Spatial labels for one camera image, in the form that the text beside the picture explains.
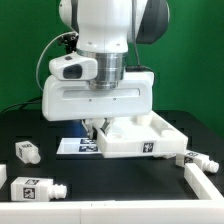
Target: black table surface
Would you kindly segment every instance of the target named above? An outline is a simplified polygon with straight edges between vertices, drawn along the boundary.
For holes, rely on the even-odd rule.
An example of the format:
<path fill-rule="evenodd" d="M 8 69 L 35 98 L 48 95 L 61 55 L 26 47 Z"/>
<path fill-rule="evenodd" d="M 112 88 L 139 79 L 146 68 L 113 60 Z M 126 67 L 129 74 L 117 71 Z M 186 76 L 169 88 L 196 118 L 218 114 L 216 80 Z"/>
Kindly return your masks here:
<path fill-rule="evenodd" d="M 224 139 L 189 113 L 157 113 L 188 136 L 189 150 L 207 154 L 220 164 L 217 174 L 205 174 L 224 194 Z M 11 201 L 10 184 L 17 177 L 53 178 L 68 188 L 63 201 L 197 199 L 175 158 L 59 156 L 56 152 L 63 137 L 86 137 L 86 133 L 80 121 L 48 122 L 38 110 L 10 111 L 0 117 L 0 164 L 7 165 L 0 202 Z M 16 157 L 15 143 L 21 141 L 39 148 L 39 164 L 24 164 Z"/>

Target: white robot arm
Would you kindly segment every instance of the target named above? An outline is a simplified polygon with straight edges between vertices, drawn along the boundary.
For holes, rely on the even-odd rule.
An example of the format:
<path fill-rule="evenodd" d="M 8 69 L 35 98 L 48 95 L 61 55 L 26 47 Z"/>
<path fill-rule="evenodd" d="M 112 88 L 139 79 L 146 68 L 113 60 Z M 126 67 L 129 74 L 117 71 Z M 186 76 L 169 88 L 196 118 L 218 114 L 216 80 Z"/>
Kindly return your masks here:
<path fill-rule="evenodd" d="M 139 43 L 146 43 L 142 37 L 147 35 L 153 42 L 165 32 L 166 1 L 62 0 L 59 9 L 64 23 L 78 31 L 79 40 L 77 52 L 50 62 L 44 116 L 55 121 L 147 114 L 154 74 L 126 72 L 127 42 L 133 40 L 133 32 Z M 154 22 L 147 24 L 151 17 Z"/>

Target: green wall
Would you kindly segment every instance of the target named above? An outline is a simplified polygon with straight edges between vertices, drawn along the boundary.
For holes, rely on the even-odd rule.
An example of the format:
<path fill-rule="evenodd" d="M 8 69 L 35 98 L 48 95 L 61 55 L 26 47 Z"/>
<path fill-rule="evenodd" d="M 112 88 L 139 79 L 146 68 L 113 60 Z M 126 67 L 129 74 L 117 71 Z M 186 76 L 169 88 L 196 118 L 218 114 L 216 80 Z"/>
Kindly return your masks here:
<path fill-rule="evenodd" d="M 59 0 L 1 0 L 0 110 L 40 96 L 35 68 L 44 47 L 68 29 Z M 169 0 L 167 33 L 154 45 L 139 45 L 142 64 L 156 72 L 154 109 L 192 113 L 224 137 L 224 1 Z M 55 44 L 41 67 L 64 53 Z M 130 60 L 134 61 L 131 51 Z"/>

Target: white plastic tray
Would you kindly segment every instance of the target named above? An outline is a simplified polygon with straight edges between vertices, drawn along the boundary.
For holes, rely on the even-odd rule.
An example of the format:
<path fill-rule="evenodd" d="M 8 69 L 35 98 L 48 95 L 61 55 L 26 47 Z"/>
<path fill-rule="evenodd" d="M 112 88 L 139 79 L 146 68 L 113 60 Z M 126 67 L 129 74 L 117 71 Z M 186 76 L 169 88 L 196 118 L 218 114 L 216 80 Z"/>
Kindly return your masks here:
<path fill-rule="evenodd" d="M 115 118 L 108 130 L 104 119 L 95 119 L 96 144 L 106 158 L 163 156 L 184 153 L 188 138 L 151 111 L 148 115 Z"/>

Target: cable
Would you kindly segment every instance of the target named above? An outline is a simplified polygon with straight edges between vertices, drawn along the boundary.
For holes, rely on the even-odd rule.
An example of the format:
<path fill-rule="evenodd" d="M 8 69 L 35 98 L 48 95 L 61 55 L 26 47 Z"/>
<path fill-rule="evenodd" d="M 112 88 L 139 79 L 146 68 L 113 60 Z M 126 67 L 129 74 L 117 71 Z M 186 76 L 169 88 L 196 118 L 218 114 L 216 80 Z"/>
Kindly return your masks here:
<path fill-rule="evenodd" d="M 41 101 L 39 100 L 39 101 L 37 101 L 37 102 L 24 102 L 24 103 L 13 104 L 13 105 L 11 105 L 11 106 L 5 108 L 4 110 L 2 110 L 2 111 L 0 112 L 0 115 L 4 114 L 6 111 L 10 110 L 10 109 L 13 108 L 13 107 L 18 107 L 18 106 L 23 106 L 23 105 L 28 106 L 28 105 L 31 105 L 31 104 L 40 104 L 40 103 L 41 103 Z"/>
<path fill-rule="evenodd" d="M 141 62 L 140 62 L 140 57 L 139 57 L 138 48 L 137 48 L 137 44 L 136 44 L 136 38 L 135 38 L 135 33 L 136 33 L 136 30 L 135 30 L 135 28 L 136 28 L 136 9 L 137 9 L 136 0 L 132 0 L 132 42 L 133 42 L 133 46 L 134 46 L 137 65 L 140 66 Z"/>
<path fill-rule="evenodd" d="M 60 34 L 60 35 L 58 35 L 57 37 L 55 37 L 46 47 L 45 47 L 45 49 L 43 50 L 43 52 L 42 52 L 42 54 L 40 55 L 40 58 L 39 58 L 39 60 L 38 60 L 38 63 L 37 63 L 37 67 L 36 67 L 36 82 L 37 82 L 37 85 L 38 85 L 38 87 L 39 87 L 39 89 L 41 90 L 41 91 L 44 91 L 43 90 L 43 88 L 42 88 L 42 86 L 40 85 L 40 81 L 39 81 L 39 70 L 40 70 L 40 64 L 41 64 L 41 62 L 42 62 L 42 60 L 43 60 L 43 57 L 44 57 L 44 55 L 45 55 L 45 53 L 46 53 L 46 51 L 48 50 L 48 48 L 58 39 L 58 38 L 60 38 L 60 37 L 62 37 L 62 36 L 64 36 L 64 35 L 66 35 L 66 34 L 73 34 L 73 33 L 75 33 L 75 34 L 77 34 L 77 32 L 76 31 L 72 31 L 72 32 L 67 32 L 67 33 L 63 33 L 63 34 Z"/>
<path fill-rule="evenodd" d="M 27 102 L 25 102 L 25 103 L 19 108 L 19 110 L 24 109 L 26 106 L 29 105 L 29 103 L 32 103 L 32 102 L 39 102 L 39 101 L 40 101 L 40 103 L 42 102 L 42 96 L 40 96 L 40 97 L 35 97 L 35 98 L 31 99 L 31 100 L 28 100 Z"/>

